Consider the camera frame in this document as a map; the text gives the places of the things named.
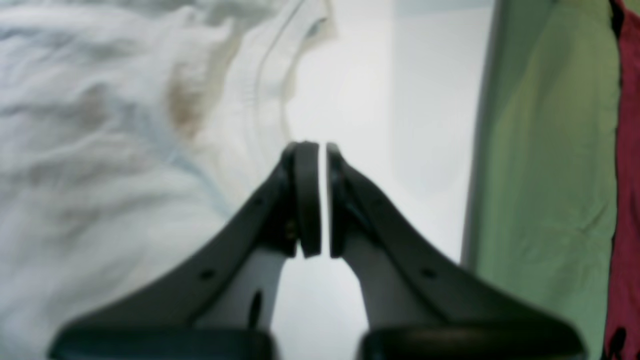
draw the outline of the screw hole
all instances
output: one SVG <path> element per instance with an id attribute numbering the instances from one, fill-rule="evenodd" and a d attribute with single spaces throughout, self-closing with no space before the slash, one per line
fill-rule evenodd
<path id="1" fill-rule="evenodd" d="M 422 268 L 422 270 L 420 270 L 420 274 L 427 279 L 435 279 L 436 277 L 438 277 L 436 272 L 430 268 Z"/>
<path id="2" fill-rule="evenodd" d="M 205 269 L 205 270 L 202 270 L 202 272 L 200 273 L 200 280 L 202 281 L 211 280 L 215 275 L 216 275 L 216 272 L 214 270 Z"/>
<path id="3" fill-rule="evenodd" d="M 262 291 L 258 290 L 251 301 L 249 308 L 249 329 L 255 329 L 260 319 L 260 311 L 262 310 Z"/>

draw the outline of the black plastic arm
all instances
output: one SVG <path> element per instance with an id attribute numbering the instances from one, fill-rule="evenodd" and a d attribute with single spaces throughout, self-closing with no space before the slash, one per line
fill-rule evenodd
<path id="1" fill-rule="evenodd" d="M 318 145 L 292 143 L 233 219 L 174 271 L 66 326 L 57 360 L 270 360 L 284 261 L 320 252 Z"/>
<path id="2" fill-rule="evenodd" d="M 356 273 L 371 327 L 362 359 L 584 358 L 570 326 L 449 261 L 335 144 L 327 162 L 331 255 Z"/>

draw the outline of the green fabric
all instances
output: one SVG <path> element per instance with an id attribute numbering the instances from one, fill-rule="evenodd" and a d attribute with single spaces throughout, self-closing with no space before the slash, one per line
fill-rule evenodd
<path id="1" fill-rule="evenodd" d="M 640 0 L 624 0 L 625 6 L 634 13 L 640 14 Z"/>
<path id="2" fill-rule="evenodd" d="M 538 4 L 548 11 L 529 48 L 499 39 L 481 124 L 471 267 L 574 324 L 595 360 L 616 223 L 618 48 L 607 1 Z M 518 38 L 513 23 L 500 31 Z M 514 55 L 524 51 L 524 60 Z"/>

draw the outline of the red fabric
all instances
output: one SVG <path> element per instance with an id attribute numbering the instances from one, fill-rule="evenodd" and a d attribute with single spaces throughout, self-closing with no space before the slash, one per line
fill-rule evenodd
<path id="1" fill-rule="evenodd" d="M 624 15 L 616 144 L 618 223 L 609 281 L 606 359 L 640 359 L 640 17 L 615 0 Z"/>

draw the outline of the white bedsheet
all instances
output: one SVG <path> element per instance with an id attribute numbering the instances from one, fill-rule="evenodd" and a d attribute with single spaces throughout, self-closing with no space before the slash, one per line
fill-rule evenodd
<path id="1" fill-rule="evenodd" d="M 169 271 L 289 139 L 322 0 L 0 5 L 0 359 Z"/>

